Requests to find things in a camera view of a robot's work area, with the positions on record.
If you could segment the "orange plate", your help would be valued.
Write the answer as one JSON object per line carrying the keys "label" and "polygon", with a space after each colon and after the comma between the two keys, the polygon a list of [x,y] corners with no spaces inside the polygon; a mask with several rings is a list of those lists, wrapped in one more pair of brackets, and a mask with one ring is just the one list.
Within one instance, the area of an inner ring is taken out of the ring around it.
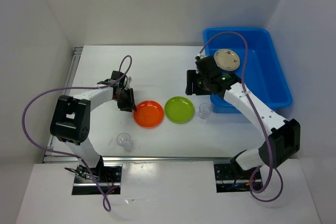
{"label": "orange plate", "polygon": [[162,123],[164,110],[158,102],[146,100],[140,102],[136,107],[137,110],[133,117],[140,127],[151,129]]}

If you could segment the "beige plate with small motifs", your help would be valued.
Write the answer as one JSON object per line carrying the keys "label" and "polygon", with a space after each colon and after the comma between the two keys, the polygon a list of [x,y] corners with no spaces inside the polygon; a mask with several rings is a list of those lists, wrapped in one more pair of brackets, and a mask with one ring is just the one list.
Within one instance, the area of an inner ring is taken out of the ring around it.
{"label": "beige plate with small motifs", "polygon": [[217,50],[214,59],[217,66],[225,71],[234,71],[240,66],[240,57],[230,49]]}

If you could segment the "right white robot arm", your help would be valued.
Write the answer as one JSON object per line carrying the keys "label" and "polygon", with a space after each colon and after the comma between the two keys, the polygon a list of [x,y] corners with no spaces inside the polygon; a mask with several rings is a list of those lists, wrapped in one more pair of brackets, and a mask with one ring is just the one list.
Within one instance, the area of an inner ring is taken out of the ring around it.
{"label": "right white robot arm", "polygon": [[245,150],[230,160],[230,172],[243,178],[250,169],[277,168],[300,149],[300,124],[266,106],[233,72],[222,73],[214,57],[196,57],[196,69],[187,71],[187,95],[214,94],[231,104],[265,137],[259,148]]}

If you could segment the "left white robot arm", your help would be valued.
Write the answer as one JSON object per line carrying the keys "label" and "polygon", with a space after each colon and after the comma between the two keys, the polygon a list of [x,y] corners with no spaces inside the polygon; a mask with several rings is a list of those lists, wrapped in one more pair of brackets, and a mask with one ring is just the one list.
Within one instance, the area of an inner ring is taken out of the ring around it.
{"label": "left white robot arm", "polygon": [[123,72],[113,71],[111,78],[98,82],[96,88],[57,100],[50,133],[79,159],[76,173],[86,173],[93,182],[101,181],[107,169],[89,140],[91,112],[109,101],[116,101],[120,111],[136,111],[131,81]]}

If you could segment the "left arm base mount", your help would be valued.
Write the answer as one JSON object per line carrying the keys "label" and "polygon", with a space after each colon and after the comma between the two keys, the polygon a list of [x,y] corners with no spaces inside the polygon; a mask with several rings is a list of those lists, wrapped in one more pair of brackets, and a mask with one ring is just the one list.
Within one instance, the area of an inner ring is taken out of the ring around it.
{"label": "left arm base mount", "polygon": [[[99,195],[100,191],[92,180],[87,169],[81,165],[76,168],[66,167],[65,170],[74,173],[72,195]],[[102,191],[109,195],[119,195],[121,191],[122,165],[105,166],[102,174],[92,170],[94,178]]]}

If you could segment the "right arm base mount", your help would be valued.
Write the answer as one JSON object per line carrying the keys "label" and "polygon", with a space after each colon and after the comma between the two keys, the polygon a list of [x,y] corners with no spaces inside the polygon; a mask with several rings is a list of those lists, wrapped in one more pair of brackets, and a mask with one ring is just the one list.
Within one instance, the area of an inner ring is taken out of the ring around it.
{"label": "right arm base mount", "polygon": [[250,178],[255,168],[235,173],[229,163],[214,163],[217,193],[250,191]]}

